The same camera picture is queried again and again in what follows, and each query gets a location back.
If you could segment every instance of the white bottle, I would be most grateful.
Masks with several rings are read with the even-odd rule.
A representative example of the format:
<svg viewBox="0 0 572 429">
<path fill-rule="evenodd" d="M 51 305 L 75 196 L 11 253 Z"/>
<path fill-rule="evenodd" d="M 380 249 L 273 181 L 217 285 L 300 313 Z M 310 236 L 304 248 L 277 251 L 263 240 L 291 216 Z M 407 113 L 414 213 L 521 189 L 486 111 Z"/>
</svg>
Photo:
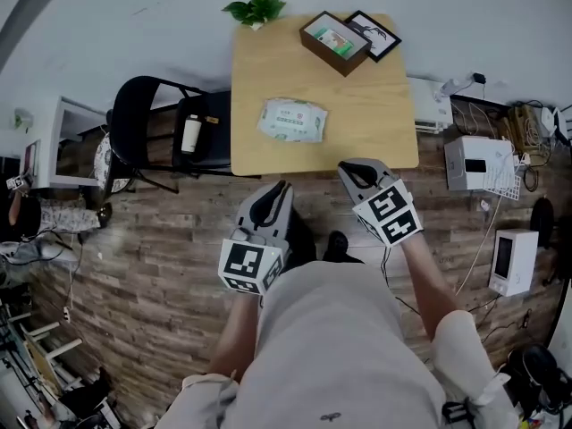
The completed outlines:
<svg viewBox="0 0 572 429">
<path fill-rule="evenodd" d="M 200 121 L 196 114 L 192 114 L 185 121 L 185 130 L 182 133 L 181 152 L 192 154 L 197 145 L 198 133 L 200 132 Z"/>
</svg>

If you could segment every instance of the wooden table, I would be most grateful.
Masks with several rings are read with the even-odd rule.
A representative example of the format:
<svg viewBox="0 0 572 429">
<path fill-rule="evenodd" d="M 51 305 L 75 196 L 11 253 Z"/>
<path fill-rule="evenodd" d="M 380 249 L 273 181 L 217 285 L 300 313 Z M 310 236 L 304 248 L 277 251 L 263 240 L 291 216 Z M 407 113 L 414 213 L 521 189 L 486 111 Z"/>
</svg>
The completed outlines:
<svg viewBox="0 0 572 429">
<path fill-rule="evenodd" d="M 393 30 L 388 16 L 370 15 Z M 416 167 L 414 109 L 399 48 L 379 63 L 366 59 L 344 78 L 300 44 L 299 28 L 312 17 L 280 19 L 259 31 L 246 26 L 237 29 L 232 63 L 232 172 L 334 170 L 348 157 L 381 159 L 392 168 Z M 259 131 L 265 100 L 277 97 L 307 100 L 327 110 L 324 141 L 284 142 Z"/>
</svg>

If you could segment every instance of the black shoe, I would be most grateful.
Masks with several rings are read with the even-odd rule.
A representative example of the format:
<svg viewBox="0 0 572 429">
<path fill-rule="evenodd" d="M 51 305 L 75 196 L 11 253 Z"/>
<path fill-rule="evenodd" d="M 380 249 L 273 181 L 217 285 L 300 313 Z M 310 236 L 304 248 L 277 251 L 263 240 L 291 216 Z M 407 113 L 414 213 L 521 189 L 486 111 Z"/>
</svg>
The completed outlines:
<svg viewBox="0 0 572 429">
<path fill-rule="evenodd" d="M 97 217 L 99 218 L 99 225 L 101 229 L 107 227 L 109 220 L 111 219 L 111 215 L 113 213 L 113 209 L 111 208 L 111 204 L 107 202 L 97 212 Z"/>
<path fill-rule="evenodd" d="M 326 253 L 334 253 L 336 255 L 345 255 L 348 252 L 348 239 L 340 231 L 333 231 L 328 238 L 328 249 Z"/>
</svg>

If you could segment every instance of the sleeve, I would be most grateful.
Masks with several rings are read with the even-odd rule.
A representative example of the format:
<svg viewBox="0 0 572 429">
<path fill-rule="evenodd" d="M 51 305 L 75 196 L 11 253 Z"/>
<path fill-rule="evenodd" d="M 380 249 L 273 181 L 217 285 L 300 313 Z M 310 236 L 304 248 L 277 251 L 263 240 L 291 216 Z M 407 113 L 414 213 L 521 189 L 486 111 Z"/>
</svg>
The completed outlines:
<svg viewBox="0 0 572 429">
<path fill-rule="evenodd" d="M 517 414 L 483 348 L 475 321 L 467 311 L 446 315 L 432 342 L 435 374 L 448 400 L 468 398 L 475 421 L 482 428 L 514 428 Z"/>
<path fill-rule="evenodd" d="M 228 376 L 189 376 L 156 429 L 219 429 L 238 389 L 239 385 Z"/>
</svg>

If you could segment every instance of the black chair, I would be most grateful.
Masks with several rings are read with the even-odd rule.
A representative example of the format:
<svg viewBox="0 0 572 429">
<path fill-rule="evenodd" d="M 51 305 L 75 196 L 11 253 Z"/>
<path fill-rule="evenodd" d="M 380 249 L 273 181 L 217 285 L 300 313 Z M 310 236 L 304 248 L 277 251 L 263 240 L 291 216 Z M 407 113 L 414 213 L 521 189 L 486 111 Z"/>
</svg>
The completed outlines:
<svg viewBox="0 0 572 429">
<path fill-rule="evenodd" d="M 174 105 L 151 109 L 160 85 L 177 88 L 183 99 Z M 188 92 L 197 94 L 190 97 Z M 131 177 L 160 189 L 178 193 L 141 173 L 141 170 L 181 172 L 198 176 L 220 174 L 233 176 L 231 172 L 230 146 L 230 91 L 209 94 L 199 88 L 191 88 L 172 81 L 150 76 L 138 76 L 127 81 L 117 93 L 110 121 L 110 143 L 118 160 L 110 167 L 111 181 L 119 177 Z M 174 133 L 149 137 L 147 123 L 152 114 L 177 110 Z M 218 117 L 218 124 L 202 125 L 198 134 L 197 153 L 187 156 L 181 153 L 184 122 L 189 114 Z M 149 162 L 147 143 L 151 140 L 173 138 L 172 165 L 154 165 Z"/>
</svg>

